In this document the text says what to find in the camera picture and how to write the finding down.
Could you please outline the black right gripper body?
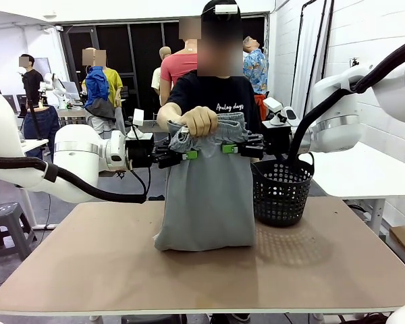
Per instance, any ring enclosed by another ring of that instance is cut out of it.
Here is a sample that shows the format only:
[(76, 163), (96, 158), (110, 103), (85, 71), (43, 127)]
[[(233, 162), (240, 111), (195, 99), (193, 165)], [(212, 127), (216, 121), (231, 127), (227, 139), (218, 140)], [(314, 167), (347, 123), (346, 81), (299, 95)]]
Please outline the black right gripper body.
[(289, 126), (272, 128), (264, 126), (263, 140), (265, 152), (273, 156), (288, 154), (290, 151), (291, 134), (291, 127)]

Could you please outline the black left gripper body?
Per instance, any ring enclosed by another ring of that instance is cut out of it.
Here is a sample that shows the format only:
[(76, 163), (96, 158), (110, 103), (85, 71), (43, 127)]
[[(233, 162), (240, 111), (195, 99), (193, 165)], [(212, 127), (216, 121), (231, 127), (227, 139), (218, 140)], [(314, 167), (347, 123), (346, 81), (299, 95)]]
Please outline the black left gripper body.
[(143, 134), (138, 139), (128, 138), (125, 148), (132, 168), (150, 168), (153, 164), (152, 152), (154, 146), (153, 134)]

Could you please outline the person's right hand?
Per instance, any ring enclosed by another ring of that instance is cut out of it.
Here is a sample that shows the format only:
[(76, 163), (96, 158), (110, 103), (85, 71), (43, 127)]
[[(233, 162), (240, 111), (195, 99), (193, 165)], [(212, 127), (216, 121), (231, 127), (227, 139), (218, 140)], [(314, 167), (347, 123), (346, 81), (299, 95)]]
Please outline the person's right hand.
[(217, 114), (208, 107), (197, 106), (180, 117), (179, 122), (185, 125), (193, 137), (207, 136), (218, 127)]

